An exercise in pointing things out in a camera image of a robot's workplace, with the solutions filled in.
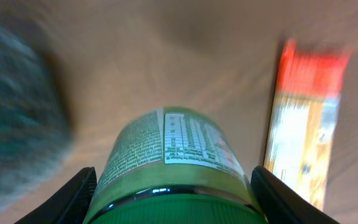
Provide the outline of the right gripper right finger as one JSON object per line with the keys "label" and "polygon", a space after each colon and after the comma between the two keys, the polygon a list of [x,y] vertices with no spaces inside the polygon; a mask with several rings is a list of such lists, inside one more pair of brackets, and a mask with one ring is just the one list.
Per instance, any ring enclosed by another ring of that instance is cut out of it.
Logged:
{"label": "right gripper right finger", "polygon": [[339,224],[262,166],[252,171],[250,186],[270,224]]}

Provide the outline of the green lidded jar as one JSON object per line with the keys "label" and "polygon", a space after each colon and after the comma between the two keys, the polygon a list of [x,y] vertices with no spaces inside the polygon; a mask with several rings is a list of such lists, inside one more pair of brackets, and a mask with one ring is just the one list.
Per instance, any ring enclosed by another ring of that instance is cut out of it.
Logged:
{"label": "green lidded jar", "polygon": [[119,133],[85,223],[265,223],[221,128],[165,107]]}

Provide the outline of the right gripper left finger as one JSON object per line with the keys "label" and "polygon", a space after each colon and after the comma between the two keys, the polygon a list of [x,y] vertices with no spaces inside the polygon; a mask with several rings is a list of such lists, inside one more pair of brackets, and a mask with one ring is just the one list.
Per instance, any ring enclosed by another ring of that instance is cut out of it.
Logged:
{"label": "right gripper left finger", "polygon": [[94,167],[85,167],[39,207],[15,224],[82,223],[97,185]]}

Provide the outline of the grey plastic basket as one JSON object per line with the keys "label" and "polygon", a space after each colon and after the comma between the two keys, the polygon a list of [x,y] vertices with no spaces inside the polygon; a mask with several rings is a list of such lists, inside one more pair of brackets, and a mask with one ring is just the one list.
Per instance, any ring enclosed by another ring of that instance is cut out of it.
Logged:
{"label": "grey plastic basket", "polygon": [[0,26],[0,212],[54,175],[71,140],[42,58]]}

